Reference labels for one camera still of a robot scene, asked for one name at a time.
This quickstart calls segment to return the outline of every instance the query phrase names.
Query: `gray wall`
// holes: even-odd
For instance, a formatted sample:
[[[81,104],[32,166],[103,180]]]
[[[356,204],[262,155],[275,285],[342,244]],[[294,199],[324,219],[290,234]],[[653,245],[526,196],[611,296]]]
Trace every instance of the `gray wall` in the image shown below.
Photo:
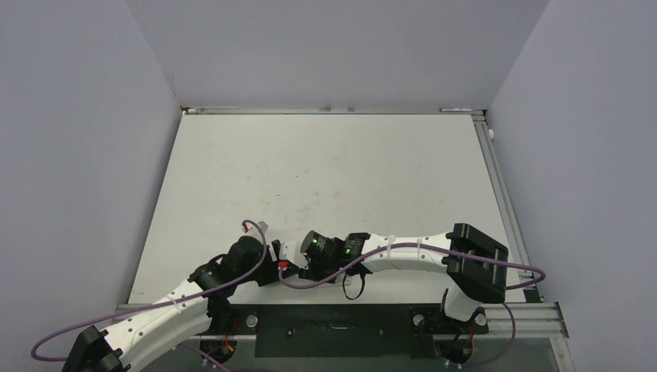
[[[124,1],[2,2],[0,369],[125,301],[179,118]]]
[[[487,108],[548,0],[128,0],[183,105]]]
[[[579,372],[655,370],[657,2],[552,0],[489,120]]]

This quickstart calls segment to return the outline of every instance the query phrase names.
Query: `white table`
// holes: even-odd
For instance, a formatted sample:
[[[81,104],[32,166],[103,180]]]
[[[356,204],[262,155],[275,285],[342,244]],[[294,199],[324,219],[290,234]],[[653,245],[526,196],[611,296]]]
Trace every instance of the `white table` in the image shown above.
[[[263,220],[268,239],[314,229],[427,236],[467,222],[507,245],[469,115],[185,115],[129,303],[150,303]],[[519,283],[507,271],[507,285]],[[386,271],[357,303],[440,302],[447,276]],[[354,295],[359,280],[347,288]],[[339,284],[240,285],[232,303],[339,304]],[[525,302],[521,290],[507,301]]]

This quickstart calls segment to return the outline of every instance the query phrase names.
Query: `purple cable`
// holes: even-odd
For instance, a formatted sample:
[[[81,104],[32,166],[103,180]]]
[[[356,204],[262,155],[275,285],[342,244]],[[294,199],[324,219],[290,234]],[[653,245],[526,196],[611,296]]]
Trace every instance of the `purple cable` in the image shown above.
[[[420,246],[420,248],[424,248],[426,250],[433,250],[435,252],[440,252],[440,253],[448,254],[448,255],[451,255],[451,256],[465,258],[466,260],[473,260],[473,261],[483,262],[485,264],[492,264],[492,265],[499,265],[499,266],[503,266],[503,267],[510,267],[512,269],[529,270],[529,271],[533,271],[533,272],[541,275],[540,277],[537,277],[536,279],[531,279],[530,281],[526,281],[524,283],[520,283],[520,284],[516,284],[516,285],[510,285],[510,286],[507,287],[508,291],[511,290],[511,289],[525,288],[525,287],[528,287],[532,284],[536,284],[539,281],[542,281],[543,279],[545,279],[545,272],[542,269],[539,269],[536,266],[523,265],[521,263],[512,263],[512,262],[493,260],[492,258],[474,256],[472,254],[461,253],[461,252],[455,251],[455,250],[446,250],[445,248],[438,248],[437,246],[429,246],[428,244],[397,243],[397,244],[391,244],[390,248],[392,250],[397,249],[397,248],[408,248],[408,247],[417,248],[418,245]],[[336,277],[338,277],[338,275],[344,273],[345,271],[347,271],[348,269],[350,269],[351,267],[353,267],[354,265],[356,265],[360,261],[365,260],[367,257],[373,256],[377,253],[381,253],[381,252],[385,252],[385,251],[387,251],[386,246],[376,248],[375,250],[373,250],[371,252],[368,252],[368,253],[365,253],[362,256],[360,256],[360,257],[356,258],[355,260],[351,261],[350,263],[345,265],[342,269],[337,270],[335,273],[325,277],[324,279],[322,279],[320,281],[316,281],[314,283],[304,284],[304,285],[289,283],[289,282],[285,281],[285,279],[283,278],[283,271],[281,269],[278,270],[278,280],[281,283],[283,283],[284,286],[289,287],[289,288],[293,288],[293,289],[310,289],[310,288],[319,287],[320,285],[322,285],[324,283],[328,283],[329,281],[335,279]]]
[[[210,354],[206,353],[205,351],[195,346],[189,346],[183,343],[178,346],[184,347],[185,349],[189,349],[191,351],[195,351],[196,353],[201,354],[202,357],[204,357],[206,360],[209,360],[210,363],[214,364],[215,366],[217,366],[218,369],[223,370],[225,372],[272,372],[271,370],[264,370],[262,368],[231,368],[229,370],[228,368],[224,367],[223,364],[219,363],[215,358],[211,357]]]
[[[460,368],[475,368],[475,367],[481,367],[485,364],[493,363],[494,361],[496,361],[496,360],[500,359],[501,357],[503,357],[511,349],[511,347],[513,346],[513,343],[515,341],[515,318],[513,316],[513,312],[511,311],[511,309],[508,307],[507,304],[503,303],[502,306],[504,306],[507,309],[507,311],[509,312],[509,317],[511,318],[511,338],[509,339],[509,342],[507,343],[507,345],[502,349],[502,351],[500,351],[495,356],[492,356],[488,359],[480,360],[480,361],[474,362],[474,363],[461,364]],[[455,367],[459,366],[457,363],[453,363],[453,362],[449,362],[449,365],[455,366]]]
[[[260,228],[260,226],[257,223],[255,223],[254,221],[251,221],[250,219],[245,219],[244,221],[242,221],[243,225],[245,225],[246,223],[250,224],[256,230],[258,230],[258,233],[260,234],[260,236],[262,237],[262,240],[263,240],[263,254],[260,256],[260,261],[258,261],[258,263],[256,263],[256,266],[254,266],[251,270],[247,271],[246,274],[244,274],[241,277],[238,277],[238,278],[236,278],[232,281],[229,281],[228,283],[219,285],[219,286],[214,287],[214,288],[210,288],[210,289],[205,290],[203,292],[198,292],[198,293],[194,293],[192,295],[189,295],[185,298],[182,298],[180,301],[176,301],[176,302],[167,301],[167,302],[160,302],[160,303],[157,303],[157,304],[139,306],[138,308],[131,308],[130,310],[125,310],[123,312],[115,312],[114,314],[104,315],[104,316],[101,316],[101,317],[98,317],[98,318],[95,318],[95,319],[92,319],[92,320],[87,320],[86,322],[69,325],[68,327],[62,328],[59,331],[53,332],[53,333],[49,334],[48,336],[45,336],[42,339],[40,339],[39,341],[37,341],[34,344],[34,346],[32,346],[32,350],[29,352],[29,355],[32,356],[33,359],[40,360],[42,362],[65,362],[66,361],[65,356],[41,356],[38,353],[36,353],[36,351],[41,347],[41,345],[43,345],[44,343],[50,341],[51,339],[54,339],[55,337],[57,337],[59,335],[63,335],[64,333],[73,331],[75,329],[79,329],[79,328],[82,328],[82,327],[88,327],[88,326],[94,325],[96,323],[104,322],[106,320],[114,319],[114,318],[117,318],[117,317],[123,316],[123,315],[133,314],[135,312],[143,312],[143,311],[146,311],[146,310],[153,310],[154,308],[163,308],[164,306],[180,304],[181,302],[190,301],[194,298],[209,295],[209,294],[214,293],[216,291],[221,291],[223,288],[229,287],[233,284],[239,283],[240,281],[246,279],[249,275],[253,274],[253,272],[255,270],[257,270],[258,267],[260,267],[260,265],[265,260],[265,257],[267,256],[267,240],[265,238],[264,231]]]

